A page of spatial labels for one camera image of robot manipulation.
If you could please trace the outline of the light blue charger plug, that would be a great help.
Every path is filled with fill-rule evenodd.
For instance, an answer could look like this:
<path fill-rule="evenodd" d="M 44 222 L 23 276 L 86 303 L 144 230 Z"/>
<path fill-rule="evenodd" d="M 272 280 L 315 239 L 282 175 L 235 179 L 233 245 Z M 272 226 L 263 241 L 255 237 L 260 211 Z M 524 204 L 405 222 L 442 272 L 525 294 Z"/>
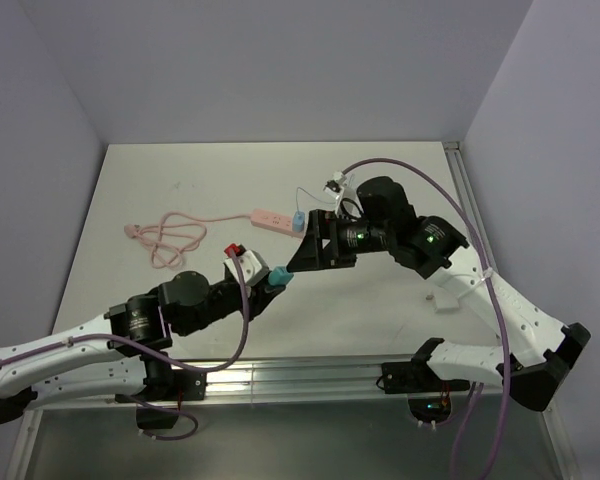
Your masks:
<path fill-rule="evenodd" d="M 292 217 L 292 231 L 303 233 L 305 230 L 306 216 L 303 211 L 297 210 Z"/>

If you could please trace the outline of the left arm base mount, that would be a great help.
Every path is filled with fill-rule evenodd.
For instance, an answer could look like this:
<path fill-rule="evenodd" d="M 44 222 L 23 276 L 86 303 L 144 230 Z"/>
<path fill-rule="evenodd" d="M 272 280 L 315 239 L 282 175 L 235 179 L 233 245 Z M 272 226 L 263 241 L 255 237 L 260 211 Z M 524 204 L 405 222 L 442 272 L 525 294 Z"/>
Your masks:
<path fill-rule="evenodd" d="M 199 421 L 193 414 L 184 410 L 184 403 L 202 401 L 206 386 L 206 374 L 175 370 L 173 380 L 156 399 L 141 394 L 116 394 L 114 399 L 117 404 L 136 407 L 136 426 L 141 435 L 160 441 L 178 441 L 197 432 Z"/>

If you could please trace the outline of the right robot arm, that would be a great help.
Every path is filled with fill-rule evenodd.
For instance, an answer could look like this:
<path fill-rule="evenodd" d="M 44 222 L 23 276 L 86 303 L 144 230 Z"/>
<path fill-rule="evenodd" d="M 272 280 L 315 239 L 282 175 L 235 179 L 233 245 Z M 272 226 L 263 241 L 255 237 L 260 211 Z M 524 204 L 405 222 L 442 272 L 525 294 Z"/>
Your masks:
<path fill-rule="evenodd" d="M 299 249 L 287 265 L 293 273 L 352 268 L 359 255 L 386 252 L 469 308 L 497 335 L 499 346 L 428 339 L 406 362 L 382 365 L 388 394 L 464 391 L 473 382 L 508 386 L 510 397 L 544 411 L 591 338 L 581 324 L 566 325 L 482 266 L 478 251 L 449 222 L 419 216 L 403 187 L 387 176 L 356 190 L 359 217 L 342 209 L 313 210 Z"/>

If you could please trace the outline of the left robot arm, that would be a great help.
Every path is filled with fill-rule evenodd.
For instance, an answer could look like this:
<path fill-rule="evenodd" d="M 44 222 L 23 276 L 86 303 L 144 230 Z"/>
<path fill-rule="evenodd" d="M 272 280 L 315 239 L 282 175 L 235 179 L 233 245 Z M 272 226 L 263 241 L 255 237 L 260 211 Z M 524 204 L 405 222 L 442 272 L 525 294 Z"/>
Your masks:
<path fill-rule="evenodd" d="M 27 410 L 76 398 L 174 399 L 175 371 L 184 364 L 166 352 L 173 338 L 235 312 L 243 316 L 246 336 L 250 321 L 292 277 L 283 267 L 252 274 L 227 266 L 224 278 L 212 284 L 198 272 L 184 271 L 70 330 L 0 347 L 0 425 Z"/>

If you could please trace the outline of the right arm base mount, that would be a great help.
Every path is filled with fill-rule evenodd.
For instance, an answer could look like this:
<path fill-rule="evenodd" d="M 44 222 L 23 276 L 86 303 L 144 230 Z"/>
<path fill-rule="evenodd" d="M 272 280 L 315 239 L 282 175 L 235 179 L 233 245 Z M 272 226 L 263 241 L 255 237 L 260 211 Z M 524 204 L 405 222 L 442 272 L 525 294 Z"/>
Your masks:
<path fill-rule="evenodd" d="M 427 366 L 411 361 L 382 363 L 375 385 L 386 395 L 416 395 L 408 399 L 409 411 L 417 421 L 429 424 L 451 418 L 452 393 L 466 392 L 471 397 L 475 392 L 466 380 L 441 380 Z"/>

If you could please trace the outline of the teal charger plug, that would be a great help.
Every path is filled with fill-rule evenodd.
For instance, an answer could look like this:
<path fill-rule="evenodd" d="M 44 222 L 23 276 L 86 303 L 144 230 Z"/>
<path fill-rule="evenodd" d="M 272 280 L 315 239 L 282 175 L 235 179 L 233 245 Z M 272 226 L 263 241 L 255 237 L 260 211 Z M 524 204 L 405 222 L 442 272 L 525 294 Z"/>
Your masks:
<path fill-rule="evenodd" d="M 274 267 L 268 275 L 267 281 L 271 287 L 284 287 L 293 279 L 294 274 L 284 266 Z"/>

